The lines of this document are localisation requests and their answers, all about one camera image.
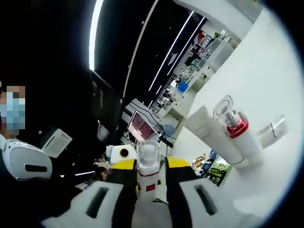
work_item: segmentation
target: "blue object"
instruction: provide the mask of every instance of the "blue object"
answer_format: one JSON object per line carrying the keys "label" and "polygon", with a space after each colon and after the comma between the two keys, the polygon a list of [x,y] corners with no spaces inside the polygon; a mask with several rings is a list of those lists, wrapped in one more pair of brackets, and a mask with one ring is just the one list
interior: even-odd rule
{"label": "blue object", "polygon": [[185,92],[188,88],[188,84],[186,82],[180,82],[177,89],[182,91],[182,92]]}

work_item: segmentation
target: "computer screen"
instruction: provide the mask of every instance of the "computer screen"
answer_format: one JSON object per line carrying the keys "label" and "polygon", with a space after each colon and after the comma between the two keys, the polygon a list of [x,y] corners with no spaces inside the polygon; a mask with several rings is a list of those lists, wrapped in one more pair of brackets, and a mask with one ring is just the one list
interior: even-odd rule
{"label": "computer screen", "polygon": [[144,118],[135,112],[129,123],[128,130],[137,141],[152,139],[158,136],[158,133],[151,127]]}

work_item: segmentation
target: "blue face mask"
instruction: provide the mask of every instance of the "blue face mask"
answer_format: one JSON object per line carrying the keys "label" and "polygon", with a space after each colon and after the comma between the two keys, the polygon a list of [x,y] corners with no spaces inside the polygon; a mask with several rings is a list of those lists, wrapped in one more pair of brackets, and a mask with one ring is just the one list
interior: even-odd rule
{"label": "blue face mask", "polygon": [[0,104],[0,113],[11,134],[18,135],[20,129],[25,129],[25,98],[13,98],[13,93],[7,92],[6,105]]}

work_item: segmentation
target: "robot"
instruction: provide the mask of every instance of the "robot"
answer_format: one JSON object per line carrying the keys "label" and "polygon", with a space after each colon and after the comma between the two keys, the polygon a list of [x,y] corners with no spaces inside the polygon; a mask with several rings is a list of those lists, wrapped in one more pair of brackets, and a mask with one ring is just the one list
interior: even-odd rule
{"label": "robot", "polygon": [[[1,176],[14,180],[15,188],[33,179],[52,181],[52,162],[39,148],[19,140],[5,140],[0,135],[0,152]],[[260,218],[237,211],[220,188],[209,180],[198,179],[187,162],[170,156],[165,162],[169,204],[141,202],[135,191],[137,162],[131,159],[112,165],[106,182],[94,183],[74,197],[63,213],[39,221],[39,226],[251,228],[260,225]],[[150,209],[145,216],[140,215],[142,208]]]}

